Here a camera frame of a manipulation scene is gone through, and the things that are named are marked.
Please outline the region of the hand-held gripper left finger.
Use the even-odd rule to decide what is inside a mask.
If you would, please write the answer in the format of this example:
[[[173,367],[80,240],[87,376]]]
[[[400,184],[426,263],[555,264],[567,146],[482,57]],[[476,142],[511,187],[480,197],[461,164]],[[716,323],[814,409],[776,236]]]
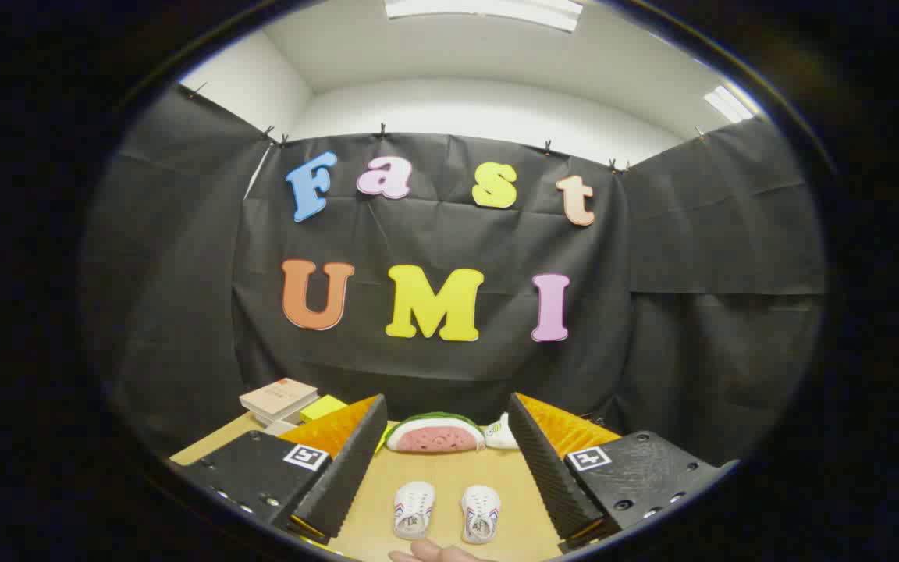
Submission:
[[[338,536],[388,427],[377,394],[279,436],[249,431],[178,472],[244,517],[318,544]]]

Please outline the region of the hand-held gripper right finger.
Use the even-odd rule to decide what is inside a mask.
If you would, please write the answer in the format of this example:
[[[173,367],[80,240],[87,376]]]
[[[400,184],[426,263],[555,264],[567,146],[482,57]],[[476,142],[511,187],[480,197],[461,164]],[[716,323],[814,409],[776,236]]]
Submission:
[[[710,464],[649,430],[618,435],[521,393],[507,413],[562,551],[674,512],[739,463]]]

